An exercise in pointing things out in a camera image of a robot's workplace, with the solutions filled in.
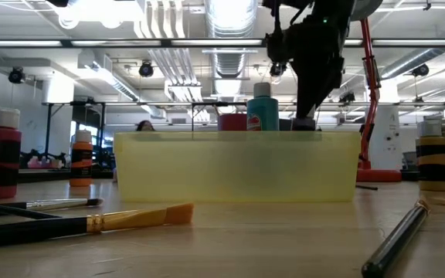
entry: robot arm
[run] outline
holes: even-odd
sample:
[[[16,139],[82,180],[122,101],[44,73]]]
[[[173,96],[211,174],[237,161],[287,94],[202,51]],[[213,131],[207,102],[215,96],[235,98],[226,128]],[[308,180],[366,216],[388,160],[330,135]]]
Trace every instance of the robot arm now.
[[[313,5],[303,22],[280,29],[281,0],[265,0],[272,9],[275,29],[267,34],[267,55],[275,63],[290,62],[298,78],[297,119],[294,130],[314,130],[311,110],[334,89],[341,86],[345,59],[342,50],[357,0],[283,0],[282,3],[303,11]]]

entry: table surface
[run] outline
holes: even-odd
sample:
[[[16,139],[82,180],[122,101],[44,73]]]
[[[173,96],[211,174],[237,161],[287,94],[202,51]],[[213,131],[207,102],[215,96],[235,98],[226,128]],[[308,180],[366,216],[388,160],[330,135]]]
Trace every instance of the table surface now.
[[[418,199],[416,183],[356,190],[352,203],[196,204],[191,225],[0,247],[0,277],[361,277],[362,264]],[[104,198],[87,215],[168,204],[122,203],[117,186],[67,181],[19,186],[16,201]],[[0,217],[0,223],[22,221]],[[445,207],[433,206],[389,276],[445,277]]]

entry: translucent plastic bin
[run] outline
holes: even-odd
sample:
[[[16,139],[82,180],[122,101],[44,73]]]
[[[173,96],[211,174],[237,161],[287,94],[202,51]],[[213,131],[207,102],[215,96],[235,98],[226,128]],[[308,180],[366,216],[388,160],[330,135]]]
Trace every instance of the translucent plastic bin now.
[[[121,198],[349,202],[358,132],[128,132],[114,136]]]

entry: orange paint bottle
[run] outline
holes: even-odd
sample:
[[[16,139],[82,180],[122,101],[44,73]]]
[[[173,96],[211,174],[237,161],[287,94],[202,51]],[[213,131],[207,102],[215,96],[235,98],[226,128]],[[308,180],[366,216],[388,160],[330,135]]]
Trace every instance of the orange paint bottle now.
[[[70,186],[89,186],[92,183],[92,134],[77,131],[71,151]]]

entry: teal paint bottle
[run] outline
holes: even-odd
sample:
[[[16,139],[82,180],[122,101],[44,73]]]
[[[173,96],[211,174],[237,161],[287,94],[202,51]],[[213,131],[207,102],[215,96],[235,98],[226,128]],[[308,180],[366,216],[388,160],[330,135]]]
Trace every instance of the teal paint bottle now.
[[[279,130],[279,102],[270,95],[269,83],[253,85],[253,99],[246,103],[246,129],[248,131]]]

